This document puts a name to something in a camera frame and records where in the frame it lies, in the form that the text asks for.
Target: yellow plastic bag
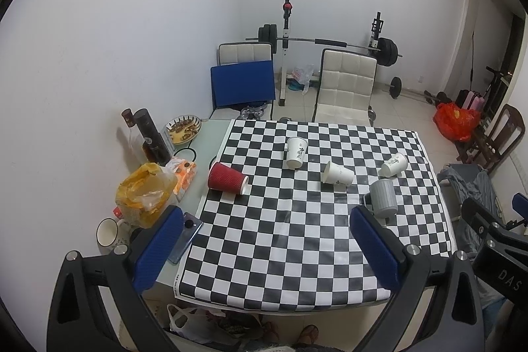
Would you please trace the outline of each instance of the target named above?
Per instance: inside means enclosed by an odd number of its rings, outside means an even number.
[[[152,227],[165,208],[176,202],[173,190],[177,181],[172,170],[145,163],[119,184],[115,202],[126,221]]]

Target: plate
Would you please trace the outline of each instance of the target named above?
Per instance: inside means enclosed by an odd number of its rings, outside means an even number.
[[[196,137],[202,128],[202,120],[194,115],[181,115],[165,125],[174,145],[186,144]]]

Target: pink suitcase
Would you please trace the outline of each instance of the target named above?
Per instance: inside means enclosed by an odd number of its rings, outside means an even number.
[[[480,112],[484,108],[485,104],[486,104],[486,101],[484,100],[484,97],[482,97],[478,93],[470,91],[467,94],[466,100],[464,101],[462,108],[463,109],[474,109]]]

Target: chair backrest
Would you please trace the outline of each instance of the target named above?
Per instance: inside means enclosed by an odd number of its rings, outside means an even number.
[[[321,56],[316,105],[367,111],[377,61],[350,51],[325,48]]]
[[[272,60],[271,44],[248,42],[222,44],[218,47],[219,66],[264,60]]]
[[[506,123],[503,125],[502,129],[495,136],[497,128],[499,124],[502,124],[501,120],[505,114],[508,115],[508,119],[506,120]],[[511,137],[513,136],[516,130],[519,130],[519,135],[511,142],[511,144],[508,145],[507,148],[504,149],[503,146],[505,146],[508,141],[510,141]],[[517,108],[505,104],[498,117],[498,121],[495,123],[491,133],[489,134],[489,137],[493,142],[493,147],[495,148],[498,157],[500,157],[501,159],[507,157],[517,145],[517,143],[522,139],[525,131],[526,127],[524,125],[523,116],[521,115],[521,113],[518,111]]]

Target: white leather chair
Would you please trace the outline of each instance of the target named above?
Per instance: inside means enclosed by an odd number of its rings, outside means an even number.
[[[218,65],[232,65],[249,61],[272,60],[271,44],[267,43],[231,43],[221,44],[218,47]],[[262,120],[271,120],[273,104],[266,107]],[[240,115],[239,111],[230,108],[216,108],[211,115],[211,120],[235,120]]]
[[[312,121],[370,126],[369,104],[376,59],[326,48]]]
[[[218,47],[218,65],[246,63],[249,61],[272,60],[271,44],[233,43]]]

